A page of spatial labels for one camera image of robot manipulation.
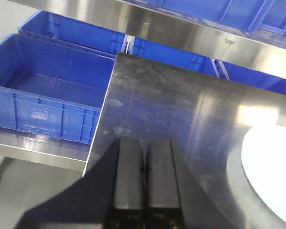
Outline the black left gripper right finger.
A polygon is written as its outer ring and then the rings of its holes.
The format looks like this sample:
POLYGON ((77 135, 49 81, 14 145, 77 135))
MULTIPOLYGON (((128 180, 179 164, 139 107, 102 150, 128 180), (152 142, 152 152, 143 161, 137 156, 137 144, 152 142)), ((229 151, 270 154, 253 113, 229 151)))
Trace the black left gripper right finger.
POLYGON ((148 206, 179 209, 180 203, 170 141, 151 142, 146 159, 148 206))

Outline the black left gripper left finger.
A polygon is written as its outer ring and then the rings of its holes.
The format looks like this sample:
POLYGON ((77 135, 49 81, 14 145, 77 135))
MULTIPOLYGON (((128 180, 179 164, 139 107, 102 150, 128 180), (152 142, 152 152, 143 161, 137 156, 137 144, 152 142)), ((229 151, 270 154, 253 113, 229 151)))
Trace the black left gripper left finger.
POLYGON ((136 139, 121 139, 116 169, 113 207, 143 208, 143 151, 136 139))

